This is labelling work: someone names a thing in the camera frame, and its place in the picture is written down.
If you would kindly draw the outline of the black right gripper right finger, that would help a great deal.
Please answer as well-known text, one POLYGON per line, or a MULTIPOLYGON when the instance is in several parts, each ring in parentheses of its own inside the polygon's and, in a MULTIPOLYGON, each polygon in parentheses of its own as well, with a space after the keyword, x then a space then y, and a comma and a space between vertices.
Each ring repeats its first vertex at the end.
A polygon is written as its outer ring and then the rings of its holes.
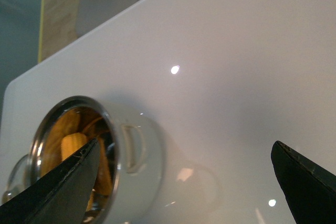
POLYGON ((281 141, 271 150, 276 179, 296 223, 335 223, 335 175, 281 141))

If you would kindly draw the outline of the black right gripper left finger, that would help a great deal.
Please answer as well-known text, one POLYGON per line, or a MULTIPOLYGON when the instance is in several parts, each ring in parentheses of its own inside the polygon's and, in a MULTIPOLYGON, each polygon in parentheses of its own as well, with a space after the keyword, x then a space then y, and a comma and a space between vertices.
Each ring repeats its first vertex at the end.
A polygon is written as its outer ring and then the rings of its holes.
POLYGON ((90 140, 60 165, 1 205, 1 223, 81 223, 100 159, 90 140))

